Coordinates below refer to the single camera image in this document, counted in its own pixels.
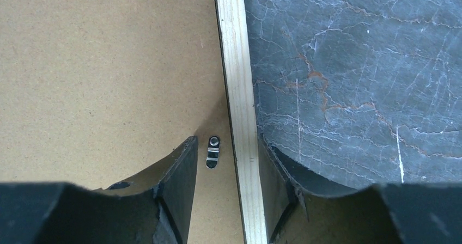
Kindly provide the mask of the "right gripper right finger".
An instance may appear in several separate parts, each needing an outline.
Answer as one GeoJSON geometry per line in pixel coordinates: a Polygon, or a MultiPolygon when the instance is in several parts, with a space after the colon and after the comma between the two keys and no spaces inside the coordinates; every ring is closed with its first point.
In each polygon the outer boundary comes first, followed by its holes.
{"type": "Polygon", "coordinates": [[[258,139],[270,243],[461,243],[461,184],[373,184],[356,190],[258,139]]]}

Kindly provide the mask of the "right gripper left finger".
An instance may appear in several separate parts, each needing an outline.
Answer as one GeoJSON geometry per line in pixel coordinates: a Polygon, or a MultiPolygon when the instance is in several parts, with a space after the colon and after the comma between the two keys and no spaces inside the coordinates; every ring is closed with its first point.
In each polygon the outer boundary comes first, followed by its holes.
{"type": "Polygon", "coordinates": [[[1,183],[1,243],[186,243],[198,138],[107,189],[1,183]]]}

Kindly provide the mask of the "brown cardboard backing board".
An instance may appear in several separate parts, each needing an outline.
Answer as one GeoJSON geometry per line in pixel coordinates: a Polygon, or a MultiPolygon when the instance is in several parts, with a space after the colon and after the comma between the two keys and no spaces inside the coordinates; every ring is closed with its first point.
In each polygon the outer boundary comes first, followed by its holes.
{"type": "Polygon", "coordinates": [[[107,188],[192,135],[188,243],[243,243],[214,0],[1,0],[2,181],[107,188]]]}

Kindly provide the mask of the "wooden picture frame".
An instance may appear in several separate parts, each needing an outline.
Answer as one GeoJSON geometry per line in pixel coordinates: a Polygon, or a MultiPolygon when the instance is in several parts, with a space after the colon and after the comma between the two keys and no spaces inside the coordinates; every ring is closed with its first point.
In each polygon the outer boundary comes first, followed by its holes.
{"type": "Polygon", "coordinates": [[[268,243],[244,0],[215,0],[245,243],[268,243]]]}

